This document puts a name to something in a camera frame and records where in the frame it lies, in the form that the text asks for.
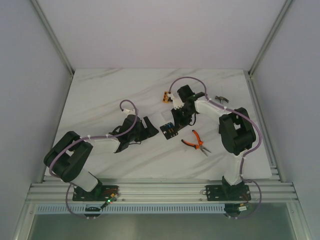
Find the black fuse box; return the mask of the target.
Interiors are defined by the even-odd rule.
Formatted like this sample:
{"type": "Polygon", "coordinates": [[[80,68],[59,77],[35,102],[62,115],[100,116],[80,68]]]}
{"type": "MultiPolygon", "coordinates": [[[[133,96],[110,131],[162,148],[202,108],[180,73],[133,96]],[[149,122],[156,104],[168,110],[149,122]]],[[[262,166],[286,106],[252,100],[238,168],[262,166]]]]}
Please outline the black fuse box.
{"type": "Polygon", "coordinates": [[[175,126],[172,122],[168,122],[160,127],[162,134],[166,140],[169,140],[178,135],[178,132],[175,130],[175,126]]]}

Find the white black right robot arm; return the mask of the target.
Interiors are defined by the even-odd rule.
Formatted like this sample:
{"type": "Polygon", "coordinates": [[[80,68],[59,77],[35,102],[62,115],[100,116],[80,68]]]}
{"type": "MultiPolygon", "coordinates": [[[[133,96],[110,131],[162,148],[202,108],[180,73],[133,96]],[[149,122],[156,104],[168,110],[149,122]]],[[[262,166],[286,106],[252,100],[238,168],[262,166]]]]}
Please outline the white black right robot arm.
{"type": "Polygon", "coordinates": [[[198,114],[203,114],[218,123],[218,134],[225,150],[233,155],[227,164],[220,185],[210,186],[207,198],[211,201],[242,200],[249,196],[247,180],[243,176],[245,156],[255,150],[254,142],[261,142],[259,128],[250,119],[245,108],[229,109],[213,102],[206,91],[194,93],[189,85],[184,85],[174,96],[168,91],[164,101],[172,103],[174,123],[163,133],[167,139],[177,135],[180,130],[191,125],[198,114]]]}

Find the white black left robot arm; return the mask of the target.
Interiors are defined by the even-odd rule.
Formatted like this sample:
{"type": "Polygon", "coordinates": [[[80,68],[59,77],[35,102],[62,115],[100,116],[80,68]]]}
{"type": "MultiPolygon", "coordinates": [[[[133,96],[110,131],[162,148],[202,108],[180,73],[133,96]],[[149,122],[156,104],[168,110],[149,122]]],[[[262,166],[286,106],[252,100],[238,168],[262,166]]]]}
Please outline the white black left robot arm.
{"type": "MultiPolygon", "coordinates": [[[[131,144],[154,137],[159,130],[153,126],[149,118],[143,119],[135,115],[128,115],[122,125],[102,139],[96,138],[95,143],[100,144],[103,150],[116,154],[126,150],[131,144]]],[[[76,132],[67,132],[44,157],[44,164],[51,173],[65,183],[73,184],[82,190],[90,201],[97,201],[102,196],[101,182],[84,165],[93,150],[90,143],[92,137],[82,139],[76,132]]]]}

